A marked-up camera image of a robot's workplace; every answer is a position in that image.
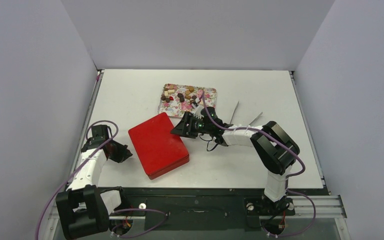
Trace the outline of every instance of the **purple cable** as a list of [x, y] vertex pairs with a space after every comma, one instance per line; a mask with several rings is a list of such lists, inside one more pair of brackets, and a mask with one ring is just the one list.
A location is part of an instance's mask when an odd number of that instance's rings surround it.
[[[154, 230], [154, 229], [158, 228], [159, 226], [161, 226], [167, 220], [167, 214], [165, 212], [160, 211], [160, 210], [156, 210], [156, 209], [149, 209], [149, 208], [145, 208], [145, 209], [141, 209], [141, 208], [126, 208], [126, 209], [117, 210], [117, 211], [115, 211], [113, 213], [114, 214], [118, 214], [118, 213], [123, 213], [123, 212], [130, 212], [130, 211], [145, 211], [145, 212], [159, 213], [159, 214], [164, 215], [164, 219], [162, 221], [160, 221], [157, 225], [155, 225], [155, 226], [151, 227], [150, 229], [145, 230], [144, 232], [141, 232], [139, 234], [131, 235], [131, 236], [120, 235], [120, 238], [122, 238], [122, 239], [131, 239], [131, 238], [136, 238], [136, 237], [142, 236], [144, 234], [147, 234], [147, 233], [151, 232], [152, 230]], [[116, 229], [121, 227], [122, 225], [123, 225], [123, 223], [118, 224], [117, 226], [113, 227], [111, 232], [114, 233], [116, 231]]]
[[[205, 103], [205, 92], [202, 92], [202, 95], [200, 98], [202, 98], [202, 103], [204, 105], [204, 109], [205, 109], [205, 112], [207, 114], [207, 116], [211, 116], [210, 112], [208, 111], [208, 108], [207, 108], [207, 105]], [[246, 127], [246, 126], [240, 126], [240, 127], [237, 127], [237, 128], [226, 128], [226, 127], [223, 127], [223, 126], [220, 126], [219, 124], [217, 124], [216, 121], [214, 121], [214, 119], [212, 117], [209, 117], [209, 119], [211, 120], [211, 122], [216, 126], [218, 127], [219, 129], [222, 129], [222, 130], [225, 130], [225, 131], [234, 131], [234, 130], [252, 130], [252, 131], [256, 131], [256, 132], [259, 132], [261, 133], [262, 135], [264, 135], [266, 138], [270, 139], [271, 141], [275, 142], [277, 145], [279, 145], [280, 147], [282, 147], [283, 149], [285, 149], [288, 153], [290, 153], [298, 162], [299, 164], [301, 164], [302, 166], [302, 169], [301, 171], [298, 171], [298, 172], [295, 172], [295, 173], [291, 173], [291, 174], [288, 174], [286, 175], [286, 183], [285, 183], [285, 187], [286, 187], [286, 191], [290, 194], [296, 194], [296, 195], [300, 195], [300, 196], [303, 196], [304, 198], [308, 199], [311, 204], [312, 204], [312, 208], [314, 209], [314, 214], [313, 214], [313, 217], [312, 217], [312, 220], [310, 222], [310, 224], [305, 227], [303, 230], [301, 231], [298, 231], [298, 232], [294, 232], [294, 233], [289, 233], [289, 234], [286, 234], [286, 235], [278, 235], [278, 237], [290, 237], [290, 236], [295, 236], [295, 235], [298, 235], [298, 234], [301, 234], [303, 233], [304, 231], [306, 231], [307, 229], [309, 229], [313, 224], [314, 224], [314, 221], [316, 220], [316, 205], [314, 204], [313, 200], [311, 200], [311, 198], [303, 193], [300, 193], [300, 192], [296, 192], [296, 191], [292, 191], [292, 190], [289, 190], [288, 189], [288, 178], [289, 177], [293, 177], [293, 176], [298, 176], [300, 174], [302, 174], [305, 170], [306, 170], [306, 165], [304, 164], [304, 162], [301, 160], [301, 158], [295, 153], [293, 152], [291, 149], [289, 149], [289, 147], [285, 146], [283, 143], [281, 143], [280, 141], [276, 140], [274, 137], [270, 136], [267, 132], [261, 130], [261, 129], [258, 129], [258, 128], [253, 128], [253, 127]]]
[[107, 143], [109, 143], [111, 140], [113, 140], [113, 138], [119, 133], [119, 126], [117, 126], [117, 124], [113, 121], [110, 121], [110, 120], [100, 120], [100, 121], [96, 121], [94, 123], [92, 123], [90, 125], [90, 127], [87, 129], [86, 131], [86, 135], [88, 135], [88, 131], [89, 129], [91, 129], [92, 126], [94, 126], [95, 124], [98, 124], [98, 123], [110, 123], [112, 125], [114, 125], [115, 127], [115, 133], [112, 137], [108, 138], [106, 141], [104, 141], [101, 145], [99, 145], [95, 151], [93, 151], [88, 158], [86, 158], [86, 160], [80, 164], [73, 172], [72, 174], [70, 174], [68, 176], [68, 178], [62, 182], [58, 188], [55, 190], [55, 192], [52, 194], [52, 197], [46, 202], [45, 204], [45, 207], [43, 208], [42, 212], [40, 213], [40, 217], [39, 217], [39, 221], [37, 222], [37, 225], [36, 225], [36, 230], [35, 230], [35, 233], [34, 233], [34, 239], [35, 240], [39, 240], [39, 230], [41, 228], [41, 223], [42, 223], [42, 219], [44, 218], [44, 215], [45, 215], [45, 212], [46, 210], [48, 209], [49, 205], [52, 203], [52, 200], [55, 198], [55, 196], [60, 192], [60, 190], [70, 181], [70, 179], [72, 179], [74, 177], [74, 175], [76, 175], [82, 168], [84, 165], [86, 165], [86, 163], [89, 162], [89, 160], [101, 149], [103, 148]]

